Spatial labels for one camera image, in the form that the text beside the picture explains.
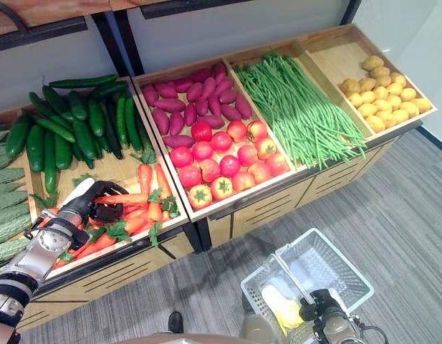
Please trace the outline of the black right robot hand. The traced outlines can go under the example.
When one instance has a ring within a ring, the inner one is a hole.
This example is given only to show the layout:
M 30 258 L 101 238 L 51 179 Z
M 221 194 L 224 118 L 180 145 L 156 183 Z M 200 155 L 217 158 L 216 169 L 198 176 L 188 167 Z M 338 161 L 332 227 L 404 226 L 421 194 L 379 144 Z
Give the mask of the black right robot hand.
M 306 322 L 316 319 L 326 320 L 330 316 L 348 319 L 349 316 L 347 308 L 333 288 L 311 292 L 309 299 L 303 297 L 300 300 L 300 305 L 299 316 Z

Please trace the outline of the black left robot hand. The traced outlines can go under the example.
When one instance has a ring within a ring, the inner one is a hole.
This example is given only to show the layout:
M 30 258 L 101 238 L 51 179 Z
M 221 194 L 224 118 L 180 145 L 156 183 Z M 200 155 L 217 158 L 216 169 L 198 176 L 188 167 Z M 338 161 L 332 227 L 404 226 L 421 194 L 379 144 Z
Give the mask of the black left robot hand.
M 123 202 L 114 201 L 107 205 L 97 201 L 103 196 L 128 196 L 129 193 L 112 181 L 95 181 L 87 178 L 82 181 L 62 204 L 59 215 L 66 220 L 76 219 L 80 224 L 88 218 L 112 223 L 123 214 Z

